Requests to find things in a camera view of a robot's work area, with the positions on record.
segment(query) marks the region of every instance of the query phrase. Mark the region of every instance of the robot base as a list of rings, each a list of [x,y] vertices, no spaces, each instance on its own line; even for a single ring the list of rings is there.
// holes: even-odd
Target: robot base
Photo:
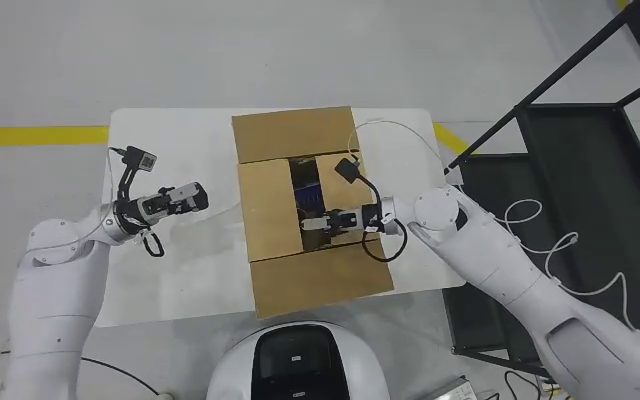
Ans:
[[[207,400],[252,398],[389,400],[373,350],[325,322],[277,325],[247,337],[222,358]]]

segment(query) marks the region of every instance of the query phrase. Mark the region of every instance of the gray floor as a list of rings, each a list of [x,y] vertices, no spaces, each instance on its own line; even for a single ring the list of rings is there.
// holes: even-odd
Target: gray floor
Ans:
[[[9,0],[0,5],[0,126],[107,124],[121,107],[423,107],[473,140],[613,16],[607,0]],[[640,82],[637,45],[616,35],[548,101],[611,101]],[[628,110],[640,120],[640,104]],[[485,152],[524,151],[508,126]],[[0,148],[0,340],[26,234],[99,201],[103,146]],[[394,399],[466,374],[507,394],[500,368],[450,354],[438,291],[364,299],[321,318],[363,336]],[[96,329],[85,354],[180,399],[202,399],[217,360],[274,321],[234,314]],[[0,358],[0,376],[6,357]],[[148,399],[83,365],[80,398]],[[534,398],[518,385],[520,398]]]

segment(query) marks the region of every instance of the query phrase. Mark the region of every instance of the open cardboard box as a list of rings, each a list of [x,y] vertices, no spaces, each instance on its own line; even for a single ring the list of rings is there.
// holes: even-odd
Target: open cardboard box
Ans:
[[[316,308],[393,290],[386,263],[369,258],[359,232],[322,246],[300,230],[298,181],[315,174],[314,201],[326,210],[353,209],[373,199],[360,181],[334,171],[348,157],[355,129],[351,109],[335,107],[233,117],[238,173],[253,294],[258,317]],[[357,135],[352,150],[359,148]],[[364,162],[360,166],[364,175]],[[379,238],[368,247],[384,255]]]

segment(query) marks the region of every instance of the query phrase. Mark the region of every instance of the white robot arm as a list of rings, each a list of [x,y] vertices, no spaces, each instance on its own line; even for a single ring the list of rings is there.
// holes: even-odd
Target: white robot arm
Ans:
[[[75,400],[82,348],[104,299],[111,246],[168,215],[208,207],[198,183],[129,200],[133,175],[138,169],[151,170],[155,157],[132,147],[118,153],[127,164],[118,200],[81,222],[47,220],[30,233],[9,309],[11,358],[2,399]],[[161,256],[164,251],[154,238],[157,253],[146,239],[145,246]]]
[[[467,222],[436,240],[428,229],[432,221],[455,219],[458,209]],[[640,332],[565,292],[492,214],[456,188],[425,193],[415,214],[420,223],[410,222],[409,230],[522,323],[540,360],[568,393],[581,400],[640,398]]]

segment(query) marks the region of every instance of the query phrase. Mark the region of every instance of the table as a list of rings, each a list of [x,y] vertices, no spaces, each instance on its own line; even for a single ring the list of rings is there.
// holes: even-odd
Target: table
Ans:
[[[240,207],[237,155],[231,117],[280,109],[121,109],[111,116],[109,146],[136,146],[158,157],[151,173],[138,172],[131,198],[163,186],[197,181],[209,194],[205,211],[173,216],[154,227],[166,250],[151,258],[132,241],[111,249],[109,276],[98,327],[252,311],[251,274]],[[384,118],[419,132],[438,151],[433,123],[422,109],[352,110],[356,124]],[[381,194],[413,205],[417,196],[444,184],[442,164],[410,131],[372,124],[358,133],[367,177]],[[124,165],[112,156],[114,185]],[[109,200],[105,172],[103,201]],[[393,254],[400,237],[382,238]],[[389,263],[395,290],[382,295],[464,283],[438,256],[409,235],[401,257]]]

